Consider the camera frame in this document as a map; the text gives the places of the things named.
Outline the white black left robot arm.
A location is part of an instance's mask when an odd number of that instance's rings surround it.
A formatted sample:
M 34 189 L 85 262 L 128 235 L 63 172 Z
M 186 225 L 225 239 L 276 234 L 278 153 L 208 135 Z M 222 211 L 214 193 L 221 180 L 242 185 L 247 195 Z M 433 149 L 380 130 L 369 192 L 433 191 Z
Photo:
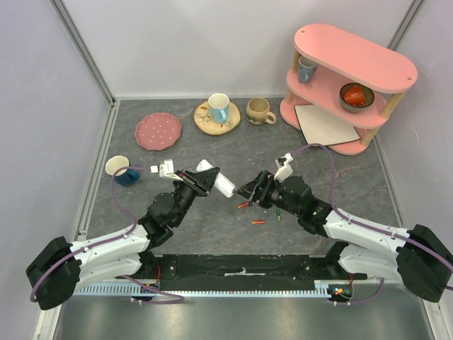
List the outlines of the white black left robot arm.
M 212 191 L 218 167 L 172 174 L 174 190 L 160 193 L 142 218 L 95 239 L 68 242 L 52 239 L 25 270 L 32 286 L 30 301 L 41 310 L 66 302 L 76 290 L 118 276 L 149 278 L 155 271 L 151 250 L 173 236 L 197 197 Z

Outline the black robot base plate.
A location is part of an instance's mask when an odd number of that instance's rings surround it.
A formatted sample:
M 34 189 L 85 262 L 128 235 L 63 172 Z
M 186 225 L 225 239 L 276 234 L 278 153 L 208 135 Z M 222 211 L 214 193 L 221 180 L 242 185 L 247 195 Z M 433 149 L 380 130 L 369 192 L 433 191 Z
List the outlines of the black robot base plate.
M 330 256 L 197 255 L 156 256 L 132 275 L 155 279 L 163 290 L 255 291 L 312 290 L 316 281 L 351 278 Z

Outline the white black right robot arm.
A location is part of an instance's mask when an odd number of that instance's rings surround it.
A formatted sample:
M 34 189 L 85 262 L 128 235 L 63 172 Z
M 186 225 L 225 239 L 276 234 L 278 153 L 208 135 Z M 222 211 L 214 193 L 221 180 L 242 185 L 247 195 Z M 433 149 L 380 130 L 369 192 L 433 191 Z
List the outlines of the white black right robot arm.
M 324 261 L 334 279 L 360 273 L 398 281 L 414 295 L 439 302 L 452 276 L 452 253 L 428 227 L 390 227 L 335 208 L 314 196 L 301 176 L 277 180 L 262 171 L 236 194 L 262 208 L 275 206 L 295 217 L 310 234 L 345 242 Z

